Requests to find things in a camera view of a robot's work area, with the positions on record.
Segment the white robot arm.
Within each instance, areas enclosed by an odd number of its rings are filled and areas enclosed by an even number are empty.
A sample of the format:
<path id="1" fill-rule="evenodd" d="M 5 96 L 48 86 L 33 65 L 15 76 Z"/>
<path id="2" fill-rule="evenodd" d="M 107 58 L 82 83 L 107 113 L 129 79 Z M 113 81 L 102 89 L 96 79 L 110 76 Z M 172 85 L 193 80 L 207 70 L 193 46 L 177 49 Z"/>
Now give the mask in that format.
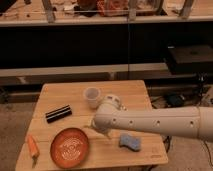
<path id="1" fill-rule="evenodd" d="M 178 107 L 150 110 L 121 110 L 116 95 L 106 95 L 92 119 L 102 134 L 110 129 L 179 136 L 213 142 L 212 107 Z"/>

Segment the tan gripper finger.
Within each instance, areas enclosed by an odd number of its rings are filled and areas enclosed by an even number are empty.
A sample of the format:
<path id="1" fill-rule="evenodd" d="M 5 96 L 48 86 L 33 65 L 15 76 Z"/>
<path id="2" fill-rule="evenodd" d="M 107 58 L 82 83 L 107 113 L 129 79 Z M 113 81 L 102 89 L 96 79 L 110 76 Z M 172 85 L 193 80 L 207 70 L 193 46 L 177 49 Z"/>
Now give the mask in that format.
<path id="1" fill-rule="evenodd" d="M 112 137 L 109 135 L 109 133 L 104 133 L 103 135 L 104 135 L 107 139 L 109 139 L 109 140 L 112 139 Z"/>

